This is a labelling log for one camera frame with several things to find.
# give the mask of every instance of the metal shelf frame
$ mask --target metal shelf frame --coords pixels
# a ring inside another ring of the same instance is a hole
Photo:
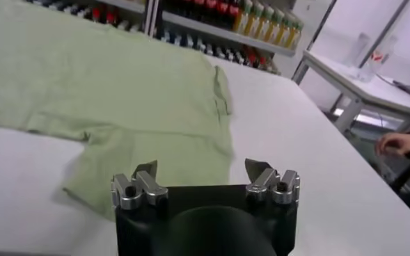
[[[292,57],[295,54],[295,51],[291,49],[287,49],[287,48],[280,47],[277,45],[272,45],[267,42],[263,42],[261,40],[250,38],[245,35],[240,35],[238,33],[235,33],[235,32],[232,32],[226,29],[220,29],[216,26],[211,26],[211,25],[208,25],[202,22],[198,22],[193,19],[188,19],[186,17],[175,15],[167,11],[164,11],[162,16],[165,22],[177,24],[179,26],[183,26],[188,29],[193,29],[193,30],[200,31],[203,33],[208,33],[210,35],[215,35],[220,38],[231,40],[233,42],[239,42],[241,44],[249,45],[249,46],[262,49],[265,51],[270,51],[275,54],[281,54],[281,55],[289,56],[289,57]]]

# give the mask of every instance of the white table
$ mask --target white table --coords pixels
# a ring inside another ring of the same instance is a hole
[[[348,107],[336,120],[335,126],[344,132],[361,109],[395,116],[404,120],[400,131],[410,130],[410,95],[375,76],[371,82],[353,79],[352,70],[319,54],[305,51],[302,65],[293,80],[300,84],[308,67],[351,99]]]
[[[230,183],[246,157],[301,175],[294,256],[410,255],[410,209],[291,80],[210,58],[234,102]],[[80,143],[0,129],[0,251],[115,255],[115,227],[60,190]]]

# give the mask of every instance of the shelf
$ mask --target shelf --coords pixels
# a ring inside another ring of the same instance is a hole
[[[220,29],[216,26],[211,26],[202,22],[197,22],[196,20],[193,19],[188,19],[179,15],[175,15],[173,13],[169,13],[164,11],[163,12],[163,20],[177,24],[183,27],[186,27],[188,29],[193,29],[196,31],[200,31],[203,33],[208,33],[210,35],[215,35],[220,38],[225,38],[234,42],[239,42],[245,45],[249,45],[258,49],[263,49],[265,51],[270,51],[274,52],[276,54],[282,54],[285,56],[294,56],[294,51],[291,49],[287,49],[284,47],[280,47],[277,45],[272,45],[267,42],[263,42],[257,39],[250,38],[245,35],[240,35],[238,33],[234,33],[232,31],[226,30],[226,29]]]
[[[107,3],[111,6],[116,6],[125,10],[131,10],[136,13],[144,13],[144,5],[135,1],[129,0],[97,0],[101,3]]]

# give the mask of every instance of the person's hand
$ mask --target person's hand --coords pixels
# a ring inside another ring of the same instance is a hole
[[[410,134],[390,133],[382,136],[375,146],[377,154],[394,153],[401,156],[410,152]]]

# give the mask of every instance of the yellow bottle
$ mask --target yellow bottle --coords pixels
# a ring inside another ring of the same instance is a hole
[[[260,25],[260,17],[262,17],[264,6],[257,2],[254,5],[254,11],[251,13],[248,24],[246,25],[244,34],[251,38],[254,38],[255,32],[258,30]]]
[[[276,9],[273,14],[273,20],[271,22],[271,25],[269,26],[269,30],[264,38],[265,42],[269,42],[271,44],[274,44],[274,42],[277,39],[277,36],[279,32],[281,32],[281,29],[283,27],[282,25],[282,19],[283,19],[284,14]]]
[[[293,38],[291,39],[290,43],[285,45],[285,47],[290,48],[290,49],[296,49],[297,44],[299,43],[299,40],[301,39],[302,36],[302,28],[303,24],[301,22],[297,22],[294,25],[294,35]]]
[[[259,40],[265,40],[269,27],[272,26],[271,19],[273,17],[274,10],[271,6],[268,6],[263,12],[263,16],[260,19],[260,25],[258,30],[255,32],[255,38]]]
[[[234,27],[232,30],[235,33],[243,34],[245,32],[246,25],[248,24],[249,14],[251,12],[251,7],[253,7],[253,2],[251,0],[244,1],[244,9],[239,16],[237,16]]]
[[[279,32],[276,41],[274,41],[275,45],[280,45],[280,46],[284,46],[285,43],[287,42],[288,38],[290,37],[290,24],[292,22],[290,20],[288,20],[287,18],[285,18],[283,20],[282,23],[282,29]]]

